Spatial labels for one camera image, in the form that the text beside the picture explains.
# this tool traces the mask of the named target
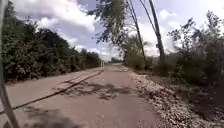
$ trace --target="paved path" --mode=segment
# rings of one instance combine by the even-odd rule
[[[20,83],[8,93],[22,128],[159,127],[159,117],[138,97],[129,73],[120,65],[105,66]],[[0,127],[5,121],[1,113]]]

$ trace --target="gravel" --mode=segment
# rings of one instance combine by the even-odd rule
[[[175,95],[175,92],[147,80],[147,75],[131,73],[137,90],[172,128],[221,128],[221,124],[202,119],[190,110],[189,104]]]

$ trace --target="power pole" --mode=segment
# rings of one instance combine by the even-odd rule
[[[0,98],[2,101],[2,105],[4,107],[4,111],[8,117],[9,123],[12,128],[19,128],[19,124],[16,120],[16,117],[13,113],[12,106],[10,104],[6,88],[4,85],[4,77],[3,77],[3,64],[2,64],[2,24],[3,17],[5,11],[6,0],[0,0]]]

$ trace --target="blue sky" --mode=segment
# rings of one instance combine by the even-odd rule
[[[145,51],[148,55],[158,55],[155,47],[156,37],[146,14],[138,0],[132,1],[143,39],[151,43],[145,47]],[[84,13],[95,8],[95,0],[12,0],[12,2],[19,18],[23,19],[30,15],[37,21],[39,27],[57,31],[71,46],[97,52],[104,60],[118,56],[118,52],[108,44],[96,44],[95,34],[103,28],[99,19],[95,20],[94,16],[87,16]],[[167,33],[186,23],[189,18],[193,17],[198,25],[204,24],[208,10],[224,18],[224,0],[153,0],[153,2],[166,50],[173,49],[171,39],[166,36]]]

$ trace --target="bare tree trunk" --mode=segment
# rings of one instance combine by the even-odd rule
[[[151,23],[151,25],[152,25],[152,29],[154,30],[154,32],[155,32],[155,34],[156,34],[156,29],[155,29],[154,24],[152,23],[152,19],[151,19],[150,15],[149,15],[149,11],[147,10],[147,8],[146,8],[145,4],[142,2],[142,0],[139,0],[139,1],[140,1],[140,3],[142,4],[143,8],[145,9],[145,12],[146,12],[146,14],[147,14],[147,16],[148,16],[148,19],[149,19],[149,21],[150,21],[150,23]]]
[[[4,111],[8,117],[9,123],[12,128],[19,128],[19,124],[16,120],[16,117],[13,113],[6,88],[4,86],[4,77],[3,77],[3,65],[2,65],[2,35],[1,35],[1,27],[3,24],[4,17],[4,9],[5,9],[5,0],[0,0],[0,97],[2,101],[2,105],[4,106]]]
[[[162,42],[161,34],[160,34],[159,23],[157,20],[157,16],[156,16],[156,12],[155,12],[155,8],[154,8],[152,0],[149,0],[149,3],[151,6],[151,9],[152,9],[152,15],[153,15],[154,22],[155,22],[156,37],[157,37],[157,41],[158,41],[157,47],[159,48],[159,53],[160,53],[160,63],[164,64],[165,63],[165,53],[164,53],[163,42]]]
[[[144,58],[145,70],[146,70],[147,69],[147,63],[146,63],[146,56],[145,56],[145,51],[144,51],[144,45],[143,45],[143,41],[142,41],[142,37],[141,37],[139,25],[138,25],[137,15],[135,13],[135,9],[134,9],[134,6],[133,6],[131,0],[129,0],[129,2],[128,2],[128,7],[129,7],[129,10],[131,11],[131,16],[132,16],[132,19],[134,20],[134,24],[135,24],[135,27],[136,27],[136,30],[137,30],[137,35],[138,35],[139,41],[141,43],[140,45],[141,45],[141,49],[142,49],[142,55],[143,55],[143,58]]]

